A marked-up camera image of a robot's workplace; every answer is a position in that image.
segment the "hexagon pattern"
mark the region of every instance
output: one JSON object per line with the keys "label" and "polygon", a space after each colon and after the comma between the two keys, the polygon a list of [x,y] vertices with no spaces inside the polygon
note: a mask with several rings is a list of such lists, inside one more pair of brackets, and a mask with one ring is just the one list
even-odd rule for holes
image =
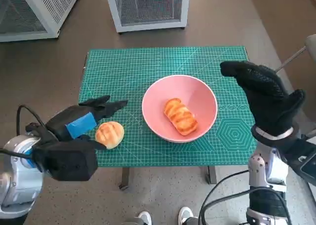
{"label": "hexagon pattern", "polygon": [[223,119],[216,135],[228,151],[248,150],[253,140],[243,119]]}

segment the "blue tape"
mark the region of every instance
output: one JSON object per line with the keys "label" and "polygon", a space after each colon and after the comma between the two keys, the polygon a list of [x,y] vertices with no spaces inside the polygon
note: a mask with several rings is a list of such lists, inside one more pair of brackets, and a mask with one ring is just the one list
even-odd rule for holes
{"label": "blue tape", "polygon": [[[31,153],[32,153],[32,149],[29,149],[29,150],[27,150],[27,151],[25,151],[25,152],[23,152],[24,154],[26,154],[26,155],[30,155]],[[26,161],[29,163],[29,165],[32,167],[32,168],[35,168],[36,167],[36,165],[34,164],[34,162],[33,162],[33,160],[31,160],[31,159],[26,159]]]}
{"label": "blue tape", "polygon": [[87,131],[93,129],[97,126],[93,114],[91,112],[86,115],[76,119],[75,121],[65,125],[70,136],[72,138],[77,138],[80,135],[85,134]]}

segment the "bread roll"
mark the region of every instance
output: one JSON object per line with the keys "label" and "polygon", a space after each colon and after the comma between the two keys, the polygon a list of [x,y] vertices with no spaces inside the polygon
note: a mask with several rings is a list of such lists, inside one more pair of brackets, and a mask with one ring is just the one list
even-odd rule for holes
{"label": "bread roll", "polygon": [[115,148],[124,137],[124,128],[118,122],[106,122],[99,126],[95,133],[95,140],[107,147]]}
{"label": "bread roll", "polygon": [[190,134],[198,127],[198,122],[193,114],[178,98],[167,101],[164,106],[164,114],[183,136]]}

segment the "cable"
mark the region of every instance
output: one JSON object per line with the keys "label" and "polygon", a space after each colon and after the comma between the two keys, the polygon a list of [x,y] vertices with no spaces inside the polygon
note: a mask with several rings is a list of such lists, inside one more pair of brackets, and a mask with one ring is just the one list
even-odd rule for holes
{"label": "cable", "polygon": [[284,68],[287,64],[289,64],[294,58],[299,56],[301,53],[303,53],[306,50],[306,46],[301,48],[299,51],[297,51],[295,54],[293,54],[291,57],[289,57],[287,60],[285,60],[280,67],[276,69],[276,73],[280,71],[282,68]]}
{"label": "cable", "polygon": [[25,159],[31,159],[32,158],[31,155],[18,153],[18,152],[12,152],[12,151],[9,151],[9,150],[3,149],[3,148],[0,149],[0,153],[6,154],[6,155],[10,155],[10,156],[13,156],[13,157],[25,158]]}
{"label": "cable", "polygon": [[250,193],[253,193],[255,191],[258,191],[258,190],[268,190],[272,193],[274,193],[278,199],[280,200],[284,210],[285,210],[285,213],[286,213],[286,217],[287,217],[287,224],[288,225],[292,225],[292,221],[291,221],[291,217],[290,217],[290,213],[286,207],[286,204],[285,204],[285,201],[283,200],[283,198],[281,197],[281,195],[279,195],[275,190],[271,189],[271,188],[267,188],[267,187],[257,187],[257,188],[252,188],[252,189],[249,189],[249,190],[246,190],[246,191],[243,191],[243,192],[240,192],[240,193],[237,193],[237,194],[233,194],[233,195],[229,195],[229,196],[226,196],[226,197],[223,197],[223,198],[220,198],[220,199],[216,199],[208,204],[206,204],[203,208],[202,208],[202,224],[205,225],[207,224],[206,223],[206,220],[205,220],[205,211],[207,209],[209,209],[210,207],[214,206],[215,204],[218,204],[220,202],[224,202],[226,200],[229,200],[229,199],[234,199],[234,198],[238,198],[238,197],[241,197],[243,195],[246,195],[246,194],[250,194]]}
{"label": "cable", "polygon": [[38,123],[44,127],[44,129],[46,129],[45,124],[43,123],[43,121],[40,119],[39,115],[37,113],[35,113],[34,110],[32,110],[30,107],[26,106],[26,105],[20,105],[18,110],[16,111],[16,135],[19,136],[20,135],[20,115],[21,115],[21,110],[22,108],[27,109],[38,121]]}
{"label": "cable", "polygon": [[246,172],[249,172],[249,170],[245,170],[245,171],[242,171],[242,172],[237,172],[237,173],[231,174],[231,175],[229,175],[229,176],[227,176],[227,177],[221,179],[221,180],[211,189],[211,191],[209,192],[209,194],[208,194],[207,197],[205,198],[205,200],[204,200],[204,202],[203,202],[203,204],[202,204],[202,206],[201,206],[201,209],[199,210],[199,214],[198,214],[198,225],[201,224],[201,223],[200,223],[200,221],[201,221],[201,211],[202,211],[203,207],[205,206],[205,204],[206,204],[208,198],[209,198],[209,197],[211,196],[211,194],[214,192],[214,190],[215,190],[223,181],[225,181],[225,180],[227,180],[227,179],[229,179],[229,178],[231,178],[231,177],[238,176],[238,175],[240,175],[240,174],[246,173]]}

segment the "table leg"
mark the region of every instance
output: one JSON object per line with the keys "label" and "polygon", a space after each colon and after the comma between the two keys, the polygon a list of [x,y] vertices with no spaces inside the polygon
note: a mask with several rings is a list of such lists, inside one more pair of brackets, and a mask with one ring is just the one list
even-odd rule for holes
{"label": "table leg", "polygon": [[206,182],[208,184],[217,184],[215,166],[207,166]]}
{"label": "table leg", "polygon": [[122,168],[122,180],[120,185],[118,186],[120,190],[126,190],[128,188],[129,182],[129,167]]}

